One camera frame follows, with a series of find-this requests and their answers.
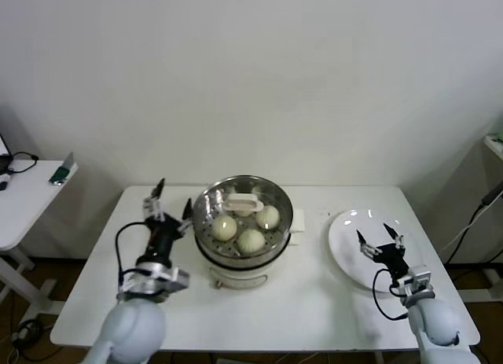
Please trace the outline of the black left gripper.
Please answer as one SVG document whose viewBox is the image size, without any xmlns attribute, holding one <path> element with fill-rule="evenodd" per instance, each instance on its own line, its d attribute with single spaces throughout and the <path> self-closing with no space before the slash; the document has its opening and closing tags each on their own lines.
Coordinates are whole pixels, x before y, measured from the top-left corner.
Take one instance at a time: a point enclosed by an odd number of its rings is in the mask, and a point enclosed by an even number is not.
<svg viewBox="0 0 503 364">
<path fill-rule="evenodd" d="M 171 249 L 174 242 L 183 237 L 183 234 L 193 224 L 193 203 L 189 198 L 182 213 L 182 222 L 172 217 L 165 217 L 160 205 L 160 196 L 163 192 L 165 179 L 162 178 L 153 188 L 152 192 L 143 200 L 142 208 L 145 225 L 149 228 L 150 236 L 145 252 L 136 264 L 160 263 L 171 266 Z"/>
</svg>

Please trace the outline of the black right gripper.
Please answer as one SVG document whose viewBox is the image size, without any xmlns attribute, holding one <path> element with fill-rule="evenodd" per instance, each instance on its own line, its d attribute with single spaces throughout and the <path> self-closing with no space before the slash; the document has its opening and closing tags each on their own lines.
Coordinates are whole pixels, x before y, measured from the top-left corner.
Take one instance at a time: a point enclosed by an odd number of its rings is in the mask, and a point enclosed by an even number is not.
<svg viewBox="0 0 503 364">
<path fill-rule="evenodd" d="M 402 278 L 409 272 L 409 266 L 404 260 L 406 252 L 403 236 L 384 223 L 384 228 L 394 240 L 394 244 L 385 244 L 377 248 L 369 245 L 359 230 L 356 230 L 361 253 L 367 258 L 373 258 L 374 263 L 381 263 L 390 271 L 392 278 Z"/>
</svg>

